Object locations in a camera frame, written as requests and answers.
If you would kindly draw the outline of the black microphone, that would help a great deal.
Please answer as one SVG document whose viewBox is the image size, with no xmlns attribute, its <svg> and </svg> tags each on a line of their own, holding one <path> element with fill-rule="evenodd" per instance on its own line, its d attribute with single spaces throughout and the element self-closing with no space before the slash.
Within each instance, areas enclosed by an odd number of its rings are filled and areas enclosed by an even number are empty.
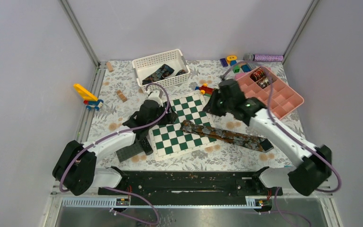
<svg viewBox="0 0 363 227">
<path fill-rule="evenodd" d="M 142 150 L 145 152 L 145 154 L 147 156 L 149 156 L 153 153 L 153 149 L 152 149 L 147 137 L 141 139 L 139 141 L 139 145 L 141 146 Z"/>
</svg>

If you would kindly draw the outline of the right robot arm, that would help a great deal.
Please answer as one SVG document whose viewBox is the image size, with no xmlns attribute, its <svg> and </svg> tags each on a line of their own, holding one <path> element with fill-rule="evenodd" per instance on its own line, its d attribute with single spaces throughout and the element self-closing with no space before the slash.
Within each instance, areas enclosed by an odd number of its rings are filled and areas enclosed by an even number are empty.
<svg viewBox="0 0 363 227">
<path fill-rule="evenodd" d="M 203 111 L 216 116 L 230 113 L 235 119 L 264 135 L 291 161 L 291 168 L 267 167 L 260 171 L 259 178 L 252 182 L 256 194 L 263 195 L 271 187 L 281 187 L 309 196 L 314 191 L 320 191 L 320 185 L 331 175 L 337 177 L 336 190 L 340 189 L 341 178 L 331 164 L 330 148 L 325 145 L 317 147 L 297 135 L 277 119 L 262 101 L 256 97 L 246 98 L 234 79 L 224 80 L 219 84 Z"/>
</svg>

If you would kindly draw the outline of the dark blue patterned tie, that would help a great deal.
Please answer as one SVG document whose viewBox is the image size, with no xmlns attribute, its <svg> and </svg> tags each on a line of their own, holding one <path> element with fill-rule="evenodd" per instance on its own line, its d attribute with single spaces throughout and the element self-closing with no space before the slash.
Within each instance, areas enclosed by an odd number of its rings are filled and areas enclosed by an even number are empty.
<svg viewBox="0 0 363 227">
<path fill-rule="evenodd" d="M 170 87 L 186 82 L 189 74 L 188 68 L 177 69 L 168 64 L 162 64 L 137 71 L 137 82 L 140 86 L 158 83 L 164 87 Z"/>
</svg>

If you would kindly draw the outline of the green white chessboard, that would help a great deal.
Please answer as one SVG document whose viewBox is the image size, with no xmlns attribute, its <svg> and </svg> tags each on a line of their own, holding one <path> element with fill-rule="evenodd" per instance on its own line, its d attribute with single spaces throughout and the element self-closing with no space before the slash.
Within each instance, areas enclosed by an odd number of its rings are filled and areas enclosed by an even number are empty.
<svg viewBox="0 0 363 227">
<path fill-rule="evenodd" d="M 181 130 L 184 120 L 195 125 L 214 127 L 212 117 L 202 111 L 206 103 L 204 96 L 199 92 L 191 92 L 170 101 L 171 108 L 178 115 L 175 123 L 156 125 L 149 130 L 149 139 L 156 161 L 188 154 L 217 144 L 216 139 L 185 133 Z"/>
</svg>

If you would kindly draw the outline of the green block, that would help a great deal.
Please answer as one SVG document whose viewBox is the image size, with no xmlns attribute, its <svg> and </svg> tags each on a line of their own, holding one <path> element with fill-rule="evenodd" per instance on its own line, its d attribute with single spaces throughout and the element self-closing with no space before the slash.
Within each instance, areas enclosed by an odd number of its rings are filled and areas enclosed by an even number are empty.
<svg viewBox="0 0 363 227">
<path fill-rule="evenodd" d="M 239 66 L 239 65 L 234 66 L 234 67 L 233 67 L 233 72 L 234 72 L 234 73 L 239 73 L 239 72 L 240 72 L 240 66 Z"/>
</svg>

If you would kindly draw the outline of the pink cylinder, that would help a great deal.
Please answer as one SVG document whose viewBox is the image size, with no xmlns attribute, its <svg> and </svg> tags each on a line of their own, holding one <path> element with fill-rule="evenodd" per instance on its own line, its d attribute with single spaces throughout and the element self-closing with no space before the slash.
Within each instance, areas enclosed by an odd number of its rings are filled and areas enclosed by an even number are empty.
<svg viewBox="0 0 363 227">
<path fill-rule="evenodd" d="M 244 73 L 244 72 L 242 72 L 242 73 L 237 73 L 237 74 L 235 74 L 234 79 L 235 79 L 235 80 L 238 80 L 239 78 L 243 77 L 245 74 L 246 74 L 246 73 Z"/>
</svg>

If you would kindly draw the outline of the grey lego baseplate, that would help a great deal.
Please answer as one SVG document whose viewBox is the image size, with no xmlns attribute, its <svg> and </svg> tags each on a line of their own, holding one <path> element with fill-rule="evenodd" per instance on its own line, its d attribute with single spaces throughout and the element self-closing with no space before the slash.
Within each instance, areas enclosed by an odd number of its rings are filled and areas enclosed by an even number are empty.
<svg viewBox="0 0 363 227">
<path fill-rule="evenodd" d="M 135 142 L 130 146 L 121 148 L 120 150 L 116 151 L 116 155 L 119 162 L 124 162 L 142 152 L 144 152 L 142 146 L 138 142 Z"/>
</svg>

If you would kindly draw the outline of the brown rolled tie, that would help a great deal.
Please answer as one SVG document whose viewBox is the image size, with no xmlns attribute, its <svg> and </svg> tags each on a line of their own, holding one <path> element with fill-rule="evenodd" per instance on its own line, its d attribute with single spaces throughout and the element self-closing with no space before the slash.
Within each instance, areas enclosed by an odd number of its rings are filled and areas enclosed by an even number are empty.
<svg viewBox="0 0 363 227">
<path fill-rule="evenodd" d="M 269 85 L 271 85 L 273 82 L 271 77 L 262 77 L 259 79 L 256 83 L 261 89 L 265 89 Z"/>
</svg>

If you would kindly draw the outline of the purple block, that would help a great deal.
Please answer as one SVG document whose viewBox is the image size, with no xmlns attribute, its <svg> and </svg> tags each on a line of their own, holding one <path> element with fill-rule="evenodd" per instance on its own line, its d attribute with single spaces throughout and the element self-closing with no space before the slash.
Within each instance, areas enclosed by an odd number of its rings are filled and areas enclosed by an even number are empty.
<svg viewBox="0 0 363 227">
<path fill-rule="evenodd" d="M 228 65 L 229 65 L 226 58 L 221 58 L 220 63 L 222 65 L 222 67 L 228 67 Z"/>
</svg>

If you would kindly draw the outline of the floral table mat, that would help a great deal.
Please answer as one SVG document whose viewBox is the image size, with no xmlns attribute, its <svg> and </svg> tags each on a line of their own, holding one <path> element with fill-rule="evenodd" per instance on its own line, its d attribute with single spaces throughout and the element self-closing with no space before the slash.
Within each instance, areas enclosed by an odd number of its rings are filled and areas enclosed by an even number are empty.
<svg viewBox="0 0 363 227">
<path fill-rule="evenodd" d="M 104 106 L 92 118 L 88 140 L 97 140 L 116 131 L 146 98 L 137 85 L 131 61 L 112 61 L 111 64 L 114 71 L 102 70 L 91 86 L 92 91 L 104 101 Z M 167 89 L 171 99 L 189 94 L 194 87 L 204 83 L 217 87 L 220 76 L 226 72 L 218 60 L 191 60 L 188 66 L 191 70 L 188 82 Z M 119 99 L 117 90 L 127 97 L 126 102 Z M 111 154 L 98 165 L 147 171 L 257 171 L 265 166 L 279 168 L 290 164 L 291 161 L 279 148 L 263 153 L 221 141 L 214 146 L 162 161 L 141 153 L 119 162 L 116 154 Z"/>
</svg>

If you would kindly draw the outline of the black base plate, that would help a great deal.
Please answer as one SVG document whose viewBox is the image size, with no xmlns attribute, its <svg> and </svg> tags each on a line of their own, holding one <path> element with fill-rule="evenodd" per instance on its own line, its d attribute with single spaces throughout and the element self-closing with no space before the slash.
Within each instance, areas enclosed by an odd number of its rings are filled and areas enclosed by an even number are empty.
<svg viewBox="0 0 363 227">
<path fill-rule="evenodd" d="M 256 172 L 124 171 L 118 190 L 136 193 L 154 206 L 245 205 L 246 197 L 283 195 Z"/>
</svg>

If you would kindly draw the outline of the brown floral tie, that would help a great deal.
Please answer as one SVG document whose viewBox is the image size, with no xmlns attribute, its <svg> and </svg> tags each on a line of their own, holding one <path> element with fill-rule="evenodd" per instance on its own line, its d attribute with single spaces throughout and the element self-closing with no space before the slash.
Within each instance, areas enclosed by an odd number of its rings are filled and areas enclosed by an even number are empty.
<svg viewBox="0 0 363 227">
<path fill-rule="evenodd" d="M 229 144 L 263 153 L 267 153 L 274 149 L 274 146 L 271 144 L 271 142 L 264 137 L 237 133 L 211 126 L 197 125 L 188 120 L 184 120 L 181 123 L 181 130 L 186 133 L 221 140 Z"/>
</svg>

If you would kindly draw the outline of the yellow blue toy crane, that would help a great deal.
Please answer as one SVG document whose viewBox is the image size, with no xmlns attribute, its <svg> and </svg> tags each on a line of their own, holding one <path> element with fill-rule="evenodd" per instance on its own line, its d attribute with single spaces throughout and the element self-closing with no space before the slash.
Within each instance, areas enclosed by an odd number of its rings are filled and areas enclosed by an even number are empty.
<svg viewBox="0 0 363 227">
<path fill-rule="evenodd" d="M 104 101 L 102 99 L 98 99 L 95 95 L 93 95 L 90 91 L 88 91 L 80 84 L 74 84 L 73 88 L 83 99 L 83 103 L 87 110 L 94 109 L 96 111 L 99 111 L 103 107 Z"/>
</svg>

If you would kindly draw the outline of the white plastic basket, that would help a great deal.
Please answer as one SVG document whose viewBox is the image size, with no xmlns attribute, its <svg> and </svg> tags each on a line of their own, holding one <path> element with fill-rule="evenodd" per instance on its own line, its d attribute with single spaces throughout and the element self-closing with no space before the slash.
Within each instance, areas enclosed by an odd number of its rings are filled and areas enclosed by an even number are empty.
<svg viewBox="0 0 363 227">
<path fill-rule="evenodd" d="M 138 86 L 144 93 L 187 82 L 190 69 L 179 49 L 157 53 L 132 61 Z"/>
</svg>

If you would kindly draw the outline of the wooden block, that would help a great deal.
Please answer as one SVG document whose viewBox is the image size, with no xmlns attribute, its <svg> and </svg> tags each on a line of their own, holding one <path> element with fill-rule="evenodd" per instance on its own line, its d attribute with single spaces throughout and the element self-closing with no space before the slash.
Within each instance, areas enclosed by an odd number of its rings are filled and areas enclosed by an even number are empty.
<svg viewBox="0 0 363 227">
<path fill-rule="evenodd" d="M 126 102 L 128 100 L 121 90 L 117 90 L 116 94 L 122 102 Z"/>
<path fill-rule="evenodd" d="M 113 71 L 114 71 L 114 69 L 113 69 L 113 67 L 112 67 L 112 64 L 111 64 L 109 61 L 106 63 L 106 67 L 107 67 L 107 70 L 108 70 L 109 72 L 113 72 Z"/>
</svg>

